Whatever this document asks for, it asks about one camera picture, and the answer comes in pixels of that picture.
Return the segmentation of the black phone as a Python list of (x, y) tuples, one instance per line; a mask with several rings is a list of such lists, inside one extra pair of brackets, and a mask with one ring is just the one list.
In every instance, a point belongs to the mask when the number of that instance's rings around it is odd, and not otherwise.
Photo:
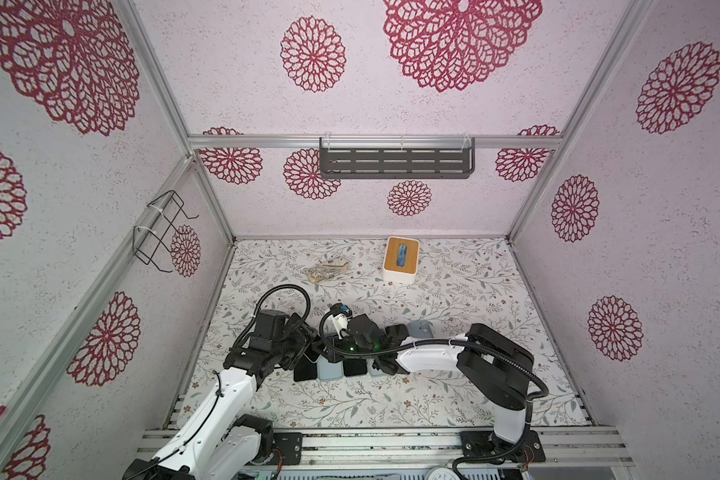
[(342, 372), (348, 378), (365, 376), (368, 374), (368, 363), (365, 359), (345, 359), (342, 361)]

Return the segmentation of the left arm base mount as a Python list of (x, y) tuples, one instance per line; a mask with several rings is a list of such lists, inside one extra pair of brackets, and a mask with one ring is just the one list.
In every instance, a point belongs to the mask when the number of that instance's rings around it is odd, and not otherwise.
[(258, 450), (249, 465), (291, 466), (301, 462), (302, 432), (278, 433), (271, 420), (250, 414), (240, 416), (232, 424), (233, 430), (243, 427), (258, 435)]

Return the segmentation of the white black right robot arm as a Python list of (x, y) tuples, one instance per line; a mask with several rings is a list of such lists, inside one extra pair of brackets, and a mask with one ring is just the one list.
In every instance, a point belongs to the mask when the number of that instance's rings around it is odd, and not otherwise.
[(520, 447), (530, 430), (533, 402), (549, 388), (534, 373), (534, 355), (492, 328), (474, 323), (450, 338), (416, 338), (396, 324), (385, 329), (341, 306), (326, 313), (317, 332), (330, 360), (364, 360), (389, 376), (458, 372), (492, 405), (494, 442)]

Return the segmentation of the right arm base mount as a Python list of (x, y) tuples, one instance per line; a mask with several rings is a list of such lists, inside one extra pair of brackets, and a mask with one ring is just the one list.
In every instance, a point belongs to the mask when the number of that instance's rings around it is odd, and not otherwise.
[(495, 438), (492, 430), (470, 430), (459, 433), (463, 456), (477, 458), (496, 456), (494, 462), (504, 463), (544, 463), (547, 460), (538, 433), (530, 430), (522, 445), (511, 451), (513, 443)]

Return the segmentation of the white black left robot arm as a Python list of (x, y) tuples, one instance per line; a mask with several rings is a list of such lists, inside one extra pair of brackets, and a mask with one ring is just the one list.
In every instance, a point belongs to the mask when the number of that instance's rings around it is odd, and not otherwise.
[(242, 410), (276, 368), (296, 366), (316, 332), (299, 315), (276, 310), (260, 311), (255, 323), (190, 419), (150, 460), (133, 460), (125, 479), (233, 479), (246, 465), (272, 459), (272, 422)]

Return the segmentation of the light blue phone case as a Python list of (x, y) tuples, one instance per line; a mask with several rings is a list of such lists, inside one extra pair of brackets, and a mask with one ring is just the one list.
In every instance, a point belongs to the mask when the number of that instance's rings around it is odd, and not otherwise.
[(325, 358), (319, 358), (316, 365), (317, 378), (321, 381), (335, 381), (344, 377), (342, 362), (331, 363)]

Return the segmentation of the light case with purple button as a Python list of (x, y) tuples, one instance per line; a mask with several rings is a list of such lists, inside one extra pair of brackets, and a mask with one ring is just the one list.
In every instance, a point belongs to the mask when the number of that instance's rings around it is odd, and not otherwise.
[(417, 320), (407, 324), (408, 335), (414, 339), (432, 339), (434, 337), (432, 323)]

